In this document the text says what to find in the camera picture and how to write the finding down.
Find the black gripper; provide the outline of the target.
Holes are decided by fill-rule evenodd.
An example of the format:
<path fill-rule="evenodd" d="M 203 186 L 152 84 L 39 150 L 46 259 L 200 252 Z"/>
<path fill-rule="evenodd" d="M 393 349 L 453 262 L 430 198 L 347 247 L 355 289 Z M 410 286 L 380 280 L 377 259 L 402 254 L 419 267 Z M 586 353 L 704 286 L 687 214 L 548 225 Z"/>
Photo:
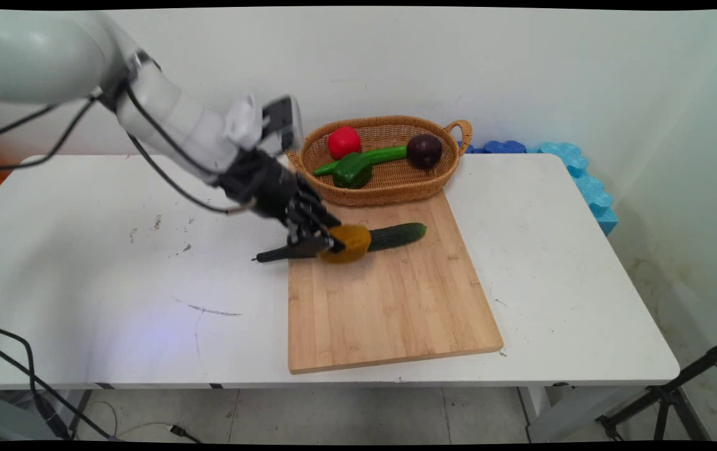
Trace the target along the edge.
<path fill-rule="evenodd" d="M 216 177 L 216 185 L 229 199 L 248 204 L 258 216 L 286 222 L 284 259 L 311 259 L 335 248 L 330 229 L 340 226 L 341 220 L 328 211 L 319 193 L 302 176 L 267 152 L 239 150 L 232 165 Z M 299 209 L 289 209 L 295 199 Z"/>

